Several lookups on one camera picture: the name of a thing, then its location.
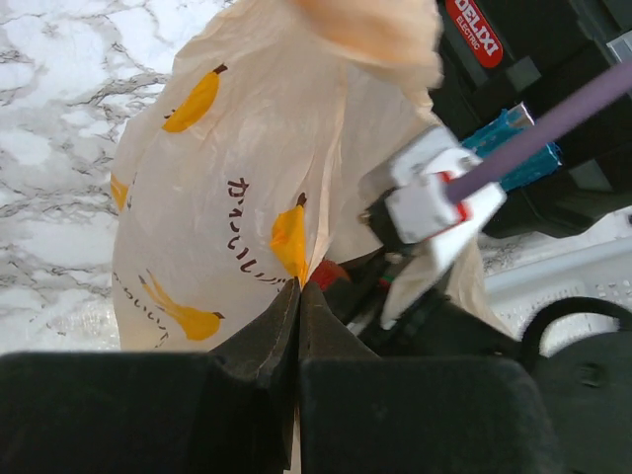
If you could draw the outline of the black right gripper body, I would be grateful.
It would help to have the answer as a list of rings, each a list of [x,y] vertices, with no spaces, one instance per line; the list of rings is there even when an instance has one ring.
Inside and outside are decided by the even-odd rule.
[[[502,356],[515,358],[518,342],[466,311],[448,296],[447,278],[418,295],[388,328],[380,323],[399,266],[385,256],[342,264],[350,281],[325,291],[334,315],[380,356]]]

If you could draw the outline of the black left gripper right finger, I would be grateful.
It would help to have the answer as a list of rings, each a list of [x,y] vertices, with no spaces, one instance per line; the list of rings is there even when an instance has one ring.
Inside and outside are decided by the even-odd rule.
[[[306,473],[559,473],[541,396],[500,357],[381,358],[301,294],[300,453]]]

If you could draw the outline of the red fake lychee bunch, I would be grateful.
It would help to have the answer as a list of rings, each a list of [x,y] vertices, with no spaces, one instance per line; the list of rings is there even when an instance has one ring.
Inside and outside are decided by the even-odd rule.
[[[338,280],[350,281],[346,270],[330,260],[323,260],[311,275],[309,281],[316,283],[322,291],[326,291]]]

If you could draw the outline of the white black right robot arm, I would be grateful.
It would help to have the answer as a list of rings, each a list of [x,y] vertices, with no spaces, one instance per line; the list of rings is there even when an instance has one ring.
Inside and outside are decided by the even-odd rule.
[[[306,473],[627,473],[631,314],[572,296],[515,340],[442,284],[380,326],[397,267],[322,263],[301,301]]]

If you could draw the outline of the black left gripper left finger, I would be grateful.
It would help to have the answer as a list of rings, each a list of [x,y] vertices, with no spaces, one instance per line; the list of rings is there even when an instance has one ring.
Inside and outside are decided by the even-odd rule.
[[[1,359],[5,473],[280,473],[292,458],[301,288],[207,353]]]

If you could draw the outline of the translucent orange plastic bag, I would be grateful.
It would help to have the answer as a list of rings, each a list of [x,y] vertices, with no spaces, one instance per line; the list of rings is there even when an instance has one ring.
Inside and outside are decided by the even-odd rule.
[[[434,1],[238,1],[175,56],[111,173],[125,351],[208,351],[378,248],[361,178],[438,124]]]

